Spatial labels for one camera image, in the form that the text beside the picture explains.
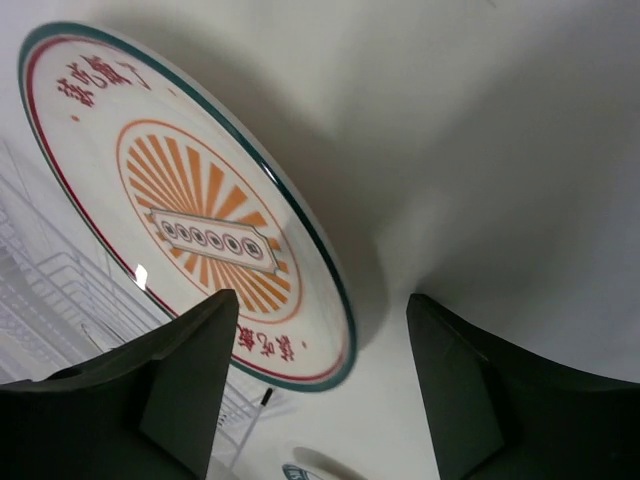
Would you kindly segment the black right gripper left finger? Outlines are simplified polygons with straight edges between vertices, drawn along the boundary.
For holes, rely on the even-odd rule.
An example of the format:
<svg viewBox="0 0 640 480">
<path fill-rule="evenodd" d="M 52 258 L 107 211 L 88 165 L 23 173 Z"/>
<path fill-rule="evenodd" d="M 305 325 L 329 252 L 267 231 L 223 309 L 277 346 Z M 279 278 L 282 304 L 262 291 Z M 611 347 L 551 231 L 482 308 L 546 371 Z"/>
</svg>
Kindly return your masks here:
<svg viewBox="0 0 640 480">
<path fill-rule="evenodd" d="M 221 290 L 107 353 L 2 385 L 2 478 L 205 478 L 238 316 Z"/>
</svg>

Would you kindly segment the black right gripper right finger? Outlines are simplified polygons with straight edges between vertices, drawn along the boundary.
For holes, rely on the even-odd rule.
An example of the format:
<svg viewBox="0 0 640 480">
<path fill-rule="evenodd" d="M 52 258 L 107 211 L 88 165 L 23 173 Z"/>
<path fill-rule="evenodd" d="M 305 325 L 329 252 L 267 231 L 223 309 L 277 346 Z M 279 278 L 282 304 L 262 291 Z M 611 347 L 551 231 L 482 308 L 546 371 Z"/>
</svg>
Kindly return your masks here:
<svg viewBox="0 0 640 480">
<path fill-rule="evenodd" d="M 441 478 L 638 478 L 638 384 L 545 359 L 423 294 L 406 318 Z"/>
</svg>

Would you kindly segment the white wire dish rack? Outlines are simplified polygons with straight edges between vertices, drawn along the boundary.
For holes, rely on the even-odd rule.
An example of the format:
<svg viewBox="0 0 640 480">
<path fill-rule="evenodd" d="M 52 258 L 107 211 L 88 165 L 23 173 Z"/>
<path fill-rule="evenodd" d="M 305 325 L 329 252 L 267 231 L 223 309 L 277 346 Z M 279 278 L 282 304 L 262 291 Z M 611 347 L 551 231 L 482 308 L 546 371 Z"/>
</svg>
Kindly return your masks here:
<svg viewBox="0 0 640 480">
<path fill-rule="evenodd" d="M 40 181 L 8 147 L 1 150 L 1 387 L 43 380 L 124 345 L 181 316 L 151 304 L 131 275 L 82 248 L 82 234 L 59 210 L 34 202 Z M 279 479 L 282 454 L 257 436 L 288 409 L 274 388 L 250 380 L 231 361 L 207 475 L 203 479 Z"/>
</svg>

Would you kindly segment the white plate orange sunburst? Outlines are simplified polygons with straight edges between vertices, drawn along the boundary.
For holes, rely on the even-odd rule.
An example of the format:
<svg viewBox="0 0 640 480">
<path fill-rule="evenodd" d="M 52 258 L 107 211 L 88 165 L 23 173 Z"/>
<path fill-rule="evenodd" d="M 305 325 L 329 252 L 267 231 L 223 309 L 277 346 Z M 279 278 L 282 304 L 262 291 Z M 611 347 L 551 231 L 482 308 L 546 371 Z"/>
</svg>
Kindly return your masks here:
<svg viewBox="0 0 640 480">
<path fill-rule="evenodd" d="M 358 350 L 344 274 L 277 162 L 199 83 L 147 47 L 76 22 L 34 28 L 18 56 L 25 115 L 52 177 L 102 249 L 169 316 L 225 289 L 233 364 L 322 392 Z"/>
</svg>

